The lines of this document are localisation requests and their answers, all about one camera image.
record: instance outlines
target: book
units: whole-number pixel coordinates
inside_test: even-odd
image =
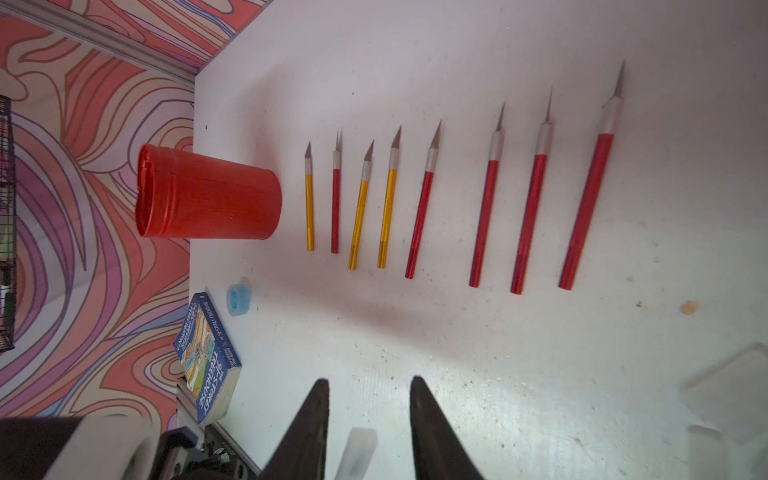
[[[240,359],[206,293],[195,293],[174,340],[198,425],[224,417],[240,376]]]

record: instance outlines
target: white tabletop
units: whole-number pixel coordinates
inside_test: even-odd
[[[366,478],[413,478],[409,383],[423,376],[492,478],[686,478],[680,381],[768,341],[768,2],[277,0],[197,77],[197,153],[273,170],[268,240],[192,240],[244,367],[223,420],[261,466],[319,377],[327,476],[376,429]],[[563,259],[621,60],[626,101],[572,291]],[[536,134],[555,133],[522,296],[509,293]],[[506,145],[479,289],[468,286],[491,132]],[[416,278],[403,277],[429,142],[443,135]],[[376,268],[389,145],[402,150]],[[330,253],[343,129],[341,252]],[[358,269],[346,267],[376,140]],[[304,160],[314,154],[316,250]],[[227,315],[246,277],[254,305]],[[692,316],[687,300],[700,304]],[[733,449],[732,478],[752,452]]]

